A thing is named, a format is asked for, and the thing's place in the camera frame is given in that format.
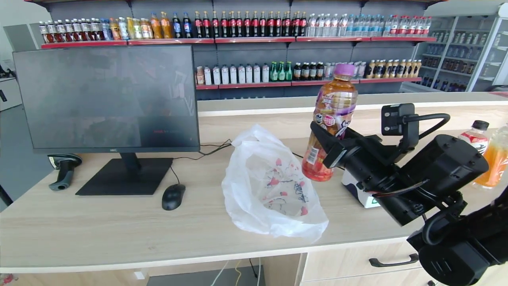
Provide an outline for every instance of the monitor screen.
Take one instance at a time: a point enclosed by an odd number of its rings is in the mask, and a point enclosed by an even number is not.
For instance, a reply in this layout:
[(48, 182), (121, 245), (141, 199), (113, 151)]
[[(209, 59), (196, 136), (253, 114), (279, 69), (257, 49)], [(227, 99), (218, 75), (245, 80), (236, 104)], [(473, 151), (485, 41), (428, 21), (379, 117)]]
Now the monitor screen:
[(199, 150), (190, 46), (17, 52), (14, 63), (36, 152)]

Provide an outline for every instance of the counter top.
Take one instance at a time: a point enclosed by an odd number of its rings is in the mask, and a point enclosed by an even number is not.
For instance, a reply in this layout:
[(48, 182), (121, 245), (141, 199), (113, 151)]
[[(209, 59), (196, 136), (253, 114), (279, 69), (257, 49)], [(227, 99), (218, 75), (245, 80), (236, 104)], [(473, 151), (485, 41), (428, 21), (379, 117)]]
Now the counter top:
[[(423, 139), (417, 151), (434, 136)], [(385, 144), (397, 141), (389, 138)], [(283, 142), (298, 154), (307, 145), (306, 138)], [(423, 225), (417, 219), (400, 227), (382, 208), (364, 209), (342, 187), (342, 171), (336, 169), (329, 182), (313, 182), (330, 220), (316, 243), (242, 231), (226, 213), (220, 186), (232, 151), (229, 147), (199, 161), (177, 159), (173, 163), (187, 186), (182, 205), (174, 211), (161, 208), (162, 193), (176, 183), (170, 171), (153, 196), (74, 195), (110, 158), (119, 157), (84, 155), (69, 189), (54, 192), (48, 188), (56, 179), (53, 172), (1, 213), (0, 272), (131, 269), (303, 253), (380, 240), (403, 241)], [(139, 157), (180, 155), (144, 153)], [(466, 187), (463, 193), (469, 203), (467, 213), (488, 204), (501, 189), (484, 192)]]

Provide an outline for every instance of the drawer handle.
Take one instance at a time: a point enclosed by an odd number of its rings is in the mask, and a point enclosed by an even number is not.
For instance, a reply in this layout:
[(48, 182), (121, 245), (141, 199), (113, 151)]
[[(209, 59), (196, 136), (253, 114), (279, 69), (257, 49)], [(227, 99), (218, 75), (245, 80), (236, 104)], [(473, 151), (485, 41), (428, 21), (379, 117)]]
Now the drawer handle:
[(392, 263), (392, 264), (381, 263), (381, 262), (379, 262), (379, 260), (377, 258), (371, 258), (371, 259), (369, 259), (369, 262), (374, 267), (392, 267), (392, 266), (408, 265), (411, 263), (416, 263), (418, 261), (418, 254), (416, 254), (416, 253), (410, 254), (409, 258), (411, 258), (411, 260), (409, 260), (409, 261)]
[(5, 94), (2, 90), (0, 90), (0, 98), (2, 99), (3, 102), (7, 101), (7, 97), (5, 97)]

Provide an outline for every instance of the yellow cable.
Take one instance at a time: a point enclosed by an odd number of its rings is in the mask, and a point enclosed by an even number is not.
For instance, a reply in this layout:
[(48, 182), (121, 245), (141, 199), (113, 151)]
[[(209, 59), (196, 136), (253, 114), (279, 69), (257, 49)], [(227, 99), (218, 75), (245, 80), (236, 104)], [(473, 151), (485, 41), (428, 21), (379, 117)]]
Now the yellow cable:
[(238, 263), (236, 264), (235, 266), (235, 271), (238, 272), (238, 279), (236, 279), (236, 283), (235, 283), (235, 286), (238, 285), (238, 281), (240, 281), (240, 277), (242, 277), (242, 272), (240, 272), (237, 268), (238, 268), (238, 265), (240, 265), (240, 262), (242, 262), (242, 260), (239, 260)]

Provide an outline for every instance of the white cable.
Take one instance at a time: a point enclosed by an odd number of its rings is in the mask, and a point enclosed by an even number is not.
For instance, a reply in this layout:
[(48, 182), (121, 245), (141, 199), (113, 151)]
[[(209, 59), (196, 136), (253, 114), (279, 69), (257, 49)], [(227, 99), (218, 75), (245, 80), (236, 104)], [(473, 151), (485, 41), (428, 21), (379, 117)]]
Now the white cable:
[(258, 285), (257, 286), (259, 286), (260, 277), (261, 277), (261, 257), (259, 257)]
[(213, 283), (212, 285), (210, 286), (214, 286), (215, 285), (215, 282), (217, 282), (217, 279), (219, 278), (219, 276), (222, 274), (222, 271), (224, 270), (224, 268), (226, 268), (226, 265), (228, 264), (229, 260), (226, 261), (226, 264), (224, 264), (223, 268), (219, 271), (219, 274), (217, 274), (217, 276), (215, 277), (215, 279), (213, 280)]

